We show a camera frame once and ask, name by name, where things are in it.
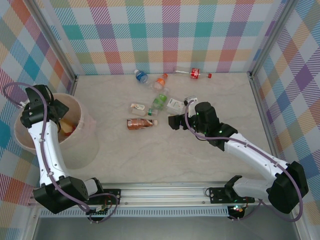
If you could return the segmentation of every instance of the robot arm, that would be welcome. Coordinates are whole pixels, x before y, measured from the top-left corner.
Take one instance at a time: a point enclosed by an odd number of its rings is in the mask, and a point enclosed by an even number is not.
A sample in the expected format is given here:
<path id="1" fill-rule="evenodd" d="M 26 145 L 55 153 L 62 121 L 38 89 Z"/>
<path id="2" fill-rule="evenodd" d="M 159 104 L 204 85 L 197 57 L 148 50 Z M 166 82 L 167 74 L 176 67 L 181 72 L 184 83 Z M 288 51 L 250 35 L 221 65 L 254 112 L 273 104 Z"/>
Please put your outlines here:
<path id="1" fill-rule="evenodd" d="M 291 175 L 302 197 L 308 193 L 305 172 L 299 163 L 294 161 L 289 164 L 249 142 L 235 128 L 220 122 L 215 108 L 209 102 L 198 103 L 197 98 L 192 96 L 186 98 L 184 104 L 189 106 L 188 117 L 185 117 L 184 114 L 169 116 L 168 122 L 172 129 L 178 130 L 182 126 L 184 130 L 187 130 L 187 119 L 188 125 L 196 133 L 202 133 L 208 138 L 220 138 L 208 139 L 207 141 L 211 145 L 242 159 L 259 171 L 265 179 L 255 180 L 240 175 L 234 176 L 224 186 L 225 194 L 231 201 L 237 197 L 269 200 L 282 213 L 290 213 L 299 202 L 298 193 L 288 176 L 278 166 L 283 167 Z M 275 163 L 270 162 L 268 158 L 271 158 Z"/>
<path id="2" fill-rule="evenodd" d="M 26 88 L 29 103 L 25 106 L 20 118 L 21 123 L 28 128 L 28 132 L 34 142 L 36 154 L 40 168 L 40 186 L 41 188 L 33 191 L 34 198 L 46 207 L 48 210 L 57 214 L 68 209 L 76 203 L 68 197 L 62 195 L 53 185 L 50 175 L 61 189 L 70 196 L 80 200 L 87 201 L 93 194 L 103 193 L 103 188 L 96 178 L 82 181 L 71 177 L 63 161 L 58 141 L 58 125 L 60 119 L 67 113 L 69 108 L 63 103 L 54 100 L 53 95 L 48 94 L 45 85 L 34 86 L 44 96 L 47 109 L 47 123 L 45 126 L 44 139 L 41 139 L 41 132 L 44 124 L 44 105 L 39 95 L 30 88 Z M 40 142 L 43 141 L 44 154 L 46 162 L 50 169 L 47 173 L 42 157 Z"/>

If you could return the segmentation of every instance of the colorful plaid wall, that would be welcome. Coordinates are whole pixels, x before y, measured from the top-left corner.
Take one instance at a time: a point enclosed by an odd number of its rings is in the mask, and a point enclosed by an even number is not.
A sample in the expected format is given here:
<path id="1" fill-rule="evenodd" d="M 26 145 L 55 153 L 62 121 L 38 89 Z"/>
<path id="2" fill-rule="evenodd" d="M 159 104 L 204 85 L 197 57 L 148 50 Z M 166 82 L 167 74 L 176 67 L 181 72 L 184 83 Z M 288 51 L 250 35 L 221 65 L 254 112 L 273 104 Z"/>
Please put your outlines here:
<path id="1" fill-rule="evenodd" d="M 96 75 L 247 72 L 281 0 L 37 2 L 74 71 Z"/>
<path id="2" fill-rule="evenodd" d="M 279 17 L 281 16 L 281 13 L 282 13 L 287 1 L 288 0 L 281 0 L 281 3 L 279 5 L 278 9 L 276 10 L 276 13 L 275 13 L 275 15 L 274 15 L 274 17 L 273 17 L 273 19 L 272 19 L 267 31 L 264 34 L 264 37 L 263 37 L 263 39 L 262 39 L 262 41 L 261 41 L 261 43 L 259 45 L 259 48 L 258 48 L 258 50 L 256 51 L 256 53 L 254 55 L 253 61 L 252 61 L 251 65 L 250 65 L 250 68 L 249 68 L 248 72 L 251 72 L 253 70 L 254 66 L 256 65 L 257 59 L 259 58 L 262 49 L 264 49 L 264 47 L 265 47 L 265 45 L 266 45 L 266 43 L 267 43 L 267 41 L 268 41 L 268 39 L 270 37 L 270 34 L 274 30 L 276 22 L 279 19 Z"/>
<path id="3" fill-rule="evenodd" d="M 10 122 L 18 108 L 3 96 L 6 83 L 46 84 L 67 93 L 71 80 L 23 0 L 0 0 L 0 240 L 22 233 L 25 206 L 39 181 L 38 160 L 11 137 Z M 9 89 L 15 100 L 26 100 L 23 88 Z"/>
<path id="4" fill-rule="evenodd" d="M 281 157 L 304 167 L 308 228 L 320 239 L 320 0 L 299 1 L 257 77 Z"/>

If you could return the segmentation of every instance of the small white box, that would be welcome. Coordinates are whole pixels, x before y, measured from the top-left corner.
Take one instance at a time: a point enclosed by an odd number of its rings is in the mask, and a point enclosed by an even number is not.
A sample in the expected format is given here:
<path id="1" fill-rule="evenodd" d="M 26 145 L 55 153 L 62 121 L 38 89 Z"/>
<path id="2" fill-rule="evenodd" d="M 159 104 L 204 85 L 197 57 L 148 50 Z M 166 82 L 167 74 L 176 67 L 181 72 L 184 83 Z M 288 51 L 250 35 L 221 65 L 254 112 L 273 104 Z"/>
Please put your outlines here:
<path id="1" fill-rule="evenodd" d="M 171 98 L 166 105 L 166 112 L 174 115 L 183 114 L 185 112 L 185 104 L 182 101 Z"/>

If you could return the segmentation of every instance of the white floor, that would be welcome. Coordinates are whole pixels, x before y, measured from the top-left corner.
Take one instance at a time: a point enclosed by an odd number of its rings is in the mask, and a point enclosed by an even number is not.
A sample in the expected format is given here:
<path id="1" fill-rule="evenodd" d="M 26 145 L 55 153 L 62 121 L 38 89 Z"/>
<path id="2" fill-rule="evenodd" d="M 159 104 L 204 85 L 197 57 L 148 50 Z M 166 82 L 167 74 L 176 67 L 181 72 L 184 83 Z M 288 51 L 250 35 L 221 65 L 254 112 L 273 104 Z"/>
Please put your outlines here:
<path id="1" fill-rule="evenodd" d="M 216 73 L 212 79 L 198 81 L 170 75 L 166 86 L 174 98 L 196 95 L 200 102 L 210 102 L 221 122 L 269 152 L 246 73 Z M 81 76 L 75 96 L 97 121 L 99 152 L 88 166 L 71 170 L 73 177 L 96 177 L 102 183 L 227 181 L 234 175 L 261 178 L 240 159 L 197 140 L 188 130 L 172 130 L 165 112 L 155 118 L 156 127 L 128 130 L 126 120 L 135 117 L 128 112 L 129 104 L 151 104 L 156 96 L 134 75 Z"/>

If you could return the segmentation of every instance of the plastic bin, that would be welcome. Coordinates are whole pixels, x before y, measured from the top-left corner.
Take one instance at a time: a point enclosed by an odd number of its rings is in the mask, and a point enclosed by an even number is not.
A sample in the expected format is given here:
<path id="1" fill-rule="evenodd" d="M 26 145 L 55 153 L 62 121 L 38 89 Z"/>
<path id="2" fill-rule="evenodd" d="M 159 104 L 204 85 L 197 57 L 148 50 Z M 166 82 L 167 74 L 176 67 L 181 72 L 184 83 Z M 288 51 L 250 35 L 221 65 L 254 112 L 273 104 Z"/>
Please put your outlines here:
<path id="1" fill-rule="evenodd" d="M 90 164 L 99 150 L 99 142 L 95 133 L 96 121 L 89 115 L 88 110 L 77 99 L 65 93 L 54 93 L 55 99 L 69 107 L 63 117 L 76 125 L 70 136 L 58 133 L 58 141 L 65 166 L 68 169 L 80 169 Z M 20 121 L 22 111 L 14 119 L 13 134 L 16 142 L 25 150 L 36 154 L 34 142 Z"/>

